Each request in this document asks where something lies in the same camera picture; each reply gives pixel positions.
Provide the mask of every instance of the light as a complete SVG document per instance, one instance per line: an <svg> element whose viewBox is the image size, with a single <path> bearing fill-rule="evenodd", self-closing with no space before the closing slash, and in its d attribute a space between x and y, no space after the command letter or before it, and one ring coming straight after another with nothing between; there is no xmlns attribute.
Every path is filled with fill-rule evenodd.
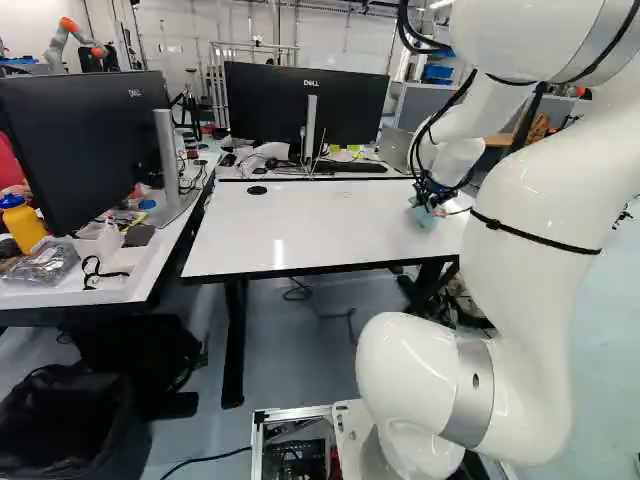
<svg viewBox="0 0 640 480"><path fill-rule="evenodd" d="M447 5L451 5L455 1L456 0L438 0L437 2L434 2L431 5L429 5L429 8L431 10L437 10L438 8L446 7Z"/></svg>

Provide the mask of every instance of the yellow bottle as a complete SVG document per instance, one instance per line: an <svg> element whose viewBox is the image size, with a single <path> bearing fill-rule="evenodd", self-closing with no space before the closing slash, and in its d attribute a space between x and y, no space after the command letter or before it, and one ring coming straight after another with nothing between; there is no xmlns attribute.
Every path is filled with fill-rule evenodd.
<svg viewBox="0 0 640 480"><path fill-rule="evenodd" d="M22 253L29 255L34 245L47 236L42 220L21 195L6 194L0 199L0 208L4 210L2 221L13 239Z"/></svg>

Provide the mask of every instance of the red object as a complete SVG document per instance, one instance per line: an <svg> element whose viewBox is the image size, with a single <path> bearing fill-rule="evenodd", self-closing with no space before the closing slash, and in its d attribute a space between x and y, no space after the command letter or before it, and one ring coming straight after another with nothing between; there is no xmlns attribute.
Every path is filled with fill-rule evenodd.
<svg viewBox="0 0 640 480"><path fill-rule="evenodd" d="M67 31L71 33L79 32L80 27L76 22L71 20L69 17L60 18L60 25L63 26Z"/></svg>
<svg viewBox="0 0 640 480"><path fill-rule="evenodd" d="M94 57L102 58L104 57L104 52L98 47L94 47L91 49L91 55L93 55Z"/></svg>
<svg viewBox="0 0 640 480"><path fill-rule="evenodd" d="M0 190L24 183L24 173L13 153L9 138L0 132Z"/></svg>

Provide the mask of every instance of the computer monitor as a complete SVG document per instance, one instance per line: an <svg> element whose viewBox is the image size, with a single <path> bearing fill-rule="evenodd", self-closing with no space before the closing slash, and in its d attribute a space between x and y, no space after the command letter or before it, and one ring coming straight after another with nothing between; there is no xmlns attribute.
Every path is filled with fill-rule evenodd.
<svg viewBox="0 0 640 480"><path fill-rule="evenodd" d="M389 76L225 62L231 135L300 142L307 97L318 97L315 141L367 144L378 135Z"/></svg>
<svg viewBox="0 0 640 480"><path fill-rule="evenodd" d="M161 72L0 80L0 112L34 199L62 236L161 172L153 109L168 108Z"/></svg>

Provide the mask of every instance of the desk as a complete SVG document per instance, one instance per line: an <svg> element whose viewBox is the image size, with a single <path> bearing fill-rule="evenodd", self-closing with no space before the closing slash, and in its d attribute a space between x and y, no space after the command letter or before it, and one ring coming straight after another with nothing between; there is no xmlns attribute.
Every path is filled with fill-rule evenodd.
<svg viewBox="0 0 640 480"><path fill-rule="evenodd" d="M441 219L432 232L418 227L407 199L413 180L221 182L187 259L186 283L223 282L229 331L223 408L243 403L246 300L250 280L423 265L440 273L460 251L469 214ZM461 194L448 211L471 206Z"/></svg>
<svg viewBox="0 0 640 480"><path fill-rule="evenodd" d="M203 152L202 159L209 161L208 188L213 185L213 169L219 154ZM194 176L199 167L190 165L185 173ZM170 266L172 253L178 244L185 227L195 210L202 210L204 197L202 192L198 199L163 229L156 230L146 247L121 248L103 264L104 271L113 271L122 267L132 269L131 276L122 288L83 291L84 273L78 263L67 276L55 287L34 287L1 283L0 287L0 324L26 325L19 321L16 310L35 308L51 308L69 311L73 307L95 307L108 305L128 305L130 307L144 304L157 285L165 267Z"/></svg>

